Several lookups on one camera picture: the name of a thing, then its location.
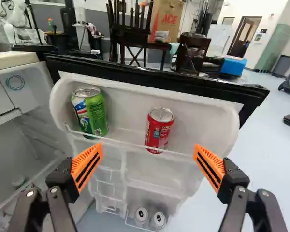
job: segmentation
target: white robot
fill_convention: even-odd
[[[0,42],[6,44],[39,43],[37,32],[31,29],[31,13],[25,15],[24,0],[0,0]],[[39,30],[42,43],[44,33]]]

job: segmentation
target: mini fridge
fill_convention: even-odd
[[[91,86],[104,96],[109,132],[88,139],[71,96]],[[96,143],[102,144],[103,159],[79,199],[69,205],[74,221],[94,202],[97,212],[115,214],[127,226],[167,231],[203,179],[193,160],[195,144],[227,156],[240,128],[268,93],[88,58],[0,53],[0,231],[6,230],[23,190],[46,190],[45,177],[63,159]],[[175,115],[168,147],[160,154],[144,146],[146,117],[154,107],[169,108]],[[165,225],[136,223],[140,207],[148,209],[148,218],[157,209],[163,211]],[[51,231],[49,223],[45,231]]]

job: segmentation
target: cardboard box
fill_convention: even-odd
[[[155,41],[156,31],[168,31],[169,41],[177,42],[182,11],[183,2],[181,0],[154,0],[148,41]]]

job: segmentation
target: floor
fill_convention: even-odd
[[[260,84],[271,92],[263,104],[240,129],[229,154],[251,182],[249,189],[273,192],[290,231],[290,127],[283,116],[290,113],[290,95],[279,92],[283,79],[244,70],[240,83]],[[226,206],[222,205],[209,183],[204,180],[197,193],[188,199],[168,224],[168,232],[216,232]],[[91,207],[78,223],[80,232],[136,232],[118,216],[99,214]],[[244,232],[253,231],[251,221],[244,221]]]

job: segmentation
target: green soda can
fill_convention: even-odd
[[[74,106],[82,132],[105,136],[108,124],[105,112],[104,97],[97,87],[81,88],[73,92],[71,102]]]

